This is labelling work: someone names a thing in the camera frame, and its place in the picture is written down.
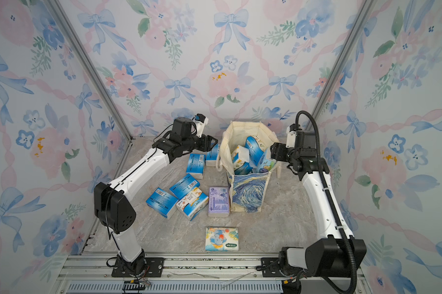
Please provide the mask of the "white tissue pack cartoon blue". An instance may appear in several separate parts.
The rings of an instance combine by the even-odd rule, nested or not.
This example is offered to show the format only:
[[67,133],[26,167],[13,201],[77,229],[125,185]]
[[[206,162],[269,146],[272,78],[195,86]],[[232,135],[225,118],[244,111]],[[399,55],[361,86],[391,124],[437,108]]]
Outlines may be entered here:
[[255,173],[267,173],[275,168],[277,160],[271,157],[271,150],[267,148],[258,161]]

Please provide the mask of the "cream canvas bag starry print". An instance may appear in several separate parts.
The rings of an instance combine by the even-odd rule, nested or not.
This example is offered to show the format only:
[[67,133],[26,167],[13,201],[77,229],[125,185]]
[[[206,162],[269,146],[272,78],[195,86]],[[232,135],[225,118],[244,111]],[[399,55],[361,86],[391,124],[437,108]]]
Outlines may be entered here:
[[252,173],[235,175],[232,152],[238,145],[245,147],[246,138],[252,135],[258,136],[267,148],[279,141],[276,134],[261,122],[232,121],[220,142],[216,167],[218,170],[226,171],[231,212],[260,212],[272,172],[276,171],[277,176],[280,176],[278,163],[267,173],[255,173],[257,166],[250,163],[253,168]]

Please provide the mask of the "colourful cartoon tissue pack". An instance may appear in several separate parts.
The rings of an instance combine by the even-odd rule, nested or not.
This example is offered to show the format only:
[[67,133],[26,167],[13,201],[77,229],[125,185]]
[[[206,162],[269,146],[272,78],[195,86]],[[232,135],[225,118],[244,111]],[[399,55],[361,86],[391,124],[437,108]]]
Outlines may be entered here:
[[239,251],[237,227],[207,227],[205,250],[209,252]]

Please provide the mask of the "white blue tissue pack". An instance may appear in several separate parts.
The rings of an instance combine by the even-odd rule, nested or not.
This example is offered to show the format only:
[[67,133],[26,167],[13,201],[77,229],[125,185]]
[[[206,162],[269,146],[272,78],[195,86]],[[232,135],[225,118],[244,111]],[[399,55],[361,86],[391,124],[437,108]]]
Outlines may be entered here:
[[246,147],[238,145],[232,152],[232,162],[234,170],[238,170],[244,164],[250,163],[249,150]]

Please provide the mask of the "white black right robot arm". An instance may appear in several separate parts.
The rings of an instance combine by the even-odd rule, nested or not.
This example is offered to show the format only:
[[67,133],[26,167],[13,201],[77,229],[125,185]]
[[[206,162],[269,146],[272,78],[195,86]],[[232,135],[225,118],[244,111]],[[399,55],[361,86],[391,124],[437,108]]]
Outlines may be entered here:
[[288,131],[286,143],[271,147],[272,158],[286,162],[309,197],[317,225],[317,238],[306,248],[283,247],[279,267],[284,273],[301,271],[307,277],[353,278],[366,255],[363,240],[346,224],[331,186],[330,169],[317,156],[313,132]]

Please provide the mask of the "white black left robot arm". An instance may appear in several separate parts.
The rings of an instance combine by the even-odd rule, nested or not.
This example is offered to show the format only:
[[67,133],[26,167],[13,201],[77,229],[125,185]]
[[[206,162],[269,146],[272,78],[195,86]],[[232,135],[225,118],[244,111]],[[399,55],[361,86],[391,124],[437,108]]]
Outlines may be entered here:
[[175,159],[193,151],[211,151],[218,140],[204,134],[209,119],[202,114],[193,118],[176,118],[163,135],[155,138],[151,149],[129,170],[108,184],[99,182],[94,188],[94,214],[107,228],[118,255],[126,263],[143,258],[143,249],[136,240],[133,223],[136,211],[131,200],[159,171]]

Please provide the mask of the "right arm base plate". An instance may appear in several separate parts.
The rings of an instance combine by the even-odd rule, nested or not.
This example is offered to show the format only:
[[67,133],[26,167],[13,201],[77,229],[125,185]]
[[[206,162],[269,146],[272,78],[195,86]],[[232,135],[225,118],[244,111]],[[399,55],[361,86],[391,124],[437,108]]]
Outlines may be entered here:
[[273,257],[263,257],[260,259],[261,275],[264,278],[286,278],[287,276],[282,273],[279,259]]

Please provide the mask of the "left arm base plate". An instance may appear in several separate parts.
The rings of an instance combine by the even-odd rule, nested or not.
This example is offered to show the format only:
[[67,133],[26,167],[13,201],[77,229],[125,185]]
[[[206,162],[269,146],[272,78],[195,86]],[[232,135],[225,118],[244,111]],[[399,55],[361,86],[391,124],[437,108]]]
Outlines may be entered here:
[[160,278],[165,259],[162,257],[137,258],[133,262],[125,261],[121,256],[116,256],[112,278]]

